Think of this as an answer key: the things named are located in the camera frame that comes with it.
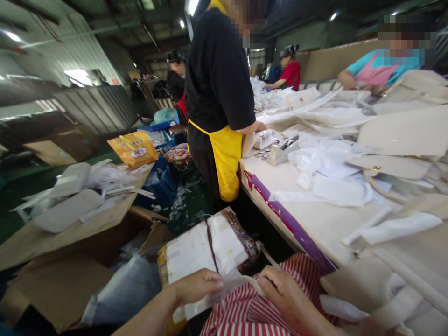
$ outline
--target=canvas bag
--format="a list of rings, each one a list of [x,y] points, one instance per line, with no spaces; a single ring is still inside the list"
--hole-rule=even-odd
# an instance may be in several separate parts
[[[360,258],[321,278],[329,295],[370,316],[349,335],[448,335],[448,196],[427,194],[387,219],[431,213],[444,223],[419,234],[368,246]]]
[[[348,163],[362,167],[375,190],[399,203],[406,200],[383,192],[374,176],[384,173],[424,179],[439,192],[448,194],[448,165],[436,163],[448,150],[447,122],[448,105],[377,116],[362,126],[358,137],[359,143],[372,149],[372,155]]]
[[[409,70],[380,99],[379,103],[421,100],[448,103],[448,80],[432,70]]]

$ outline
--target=person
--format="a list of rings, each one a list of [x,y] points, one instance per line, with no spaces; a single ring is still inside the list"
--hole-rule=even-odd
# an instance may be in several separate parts
[[[425,39],[425,32],[413,31],[415,26],[390,24],[386,28],[389,32],[380,31],[379,38],[387,38],[389,48],[374,50],[343,70],[338,80],[344,90],[363,89],[382,96],[407,71],[420,69],[424,60],[419,40]]]
[[[311,258],[295,254],[280,267],[267,266],[254,276],[266,297],[247,283],[216,303],[201,336],[339,335],[334,326],[339,320],[322,312],[321,275]],[[200,270],[167,286],[112,336],[163,335],[178,307],[218,293],[223,287],[219,274]]]
[[[264,88],[269,89],[286,89],[292,87],[294,91],[299,90],[300,85],[300,64],[295,59],[295,53],[298,50],[290,45],[280,52],[280,62],[283,72],[280,79],[274,84],[267,84]]]
[[[211,185],[216,211],[238,197],[244,134],[266,130],[254,113],[242,38],[264,19],[267,0],[211,0],[199,19],[186,75],[188,145]]]
[[[185,63],[187,58],[174,50],[168,55],[167,62],[171,65],[167,74],[167,87],[174,101],[179,121],[183,125],[187,125],[187,109],[185,107]]]

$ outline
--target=black t-shirt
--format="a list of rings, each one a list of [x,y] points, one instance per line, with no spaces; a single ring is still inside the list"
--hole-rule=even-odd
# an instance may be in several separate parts
[[[167,74],[167,87],[171,99],[177,103],[183,97],[185,79],[170,69]]]
[[[253,91],[242,39],[217,8],[200,18],[186,67],[187,117],[207,132],[227,125],[240,130],[255,122]],[[203,147],[204,133],[189,126],[191,147]]]

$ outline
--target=white label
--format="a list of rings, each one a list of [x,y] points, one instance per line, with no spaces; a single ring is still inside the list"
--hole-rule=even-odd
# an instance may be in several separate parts
[[[133,158],[138,158],[138,157],[144,156],[146,153],[147,153],[146,148],[141,147],[141,148],[137,148],[137,149],[134,149],[133,151],[131,151],[131,156]]]

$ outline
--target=ceiling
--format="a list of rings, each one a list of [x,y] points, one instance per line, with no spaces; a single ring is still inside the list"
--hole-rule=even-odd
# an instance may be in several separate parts
[[[210,0],[200,0],[193,25]],[[373,24],[379,13],[405,12],[416,8],[442,8],[445,0],[273,0],[266,26],[258,37],[276,36],[309,21],[325,21],[338,12],[339,20],[360,27]],[[105,29],[97,38],[110,38],[131,53],[134,60],[165,59],[172,49],[187,51],[190,43],[185,22],[185,0],[0,0],[0,29],[42,40],[44,22],[57,24],[78,13],[90,29]],[[0,49],[17,44],[0,34]]]

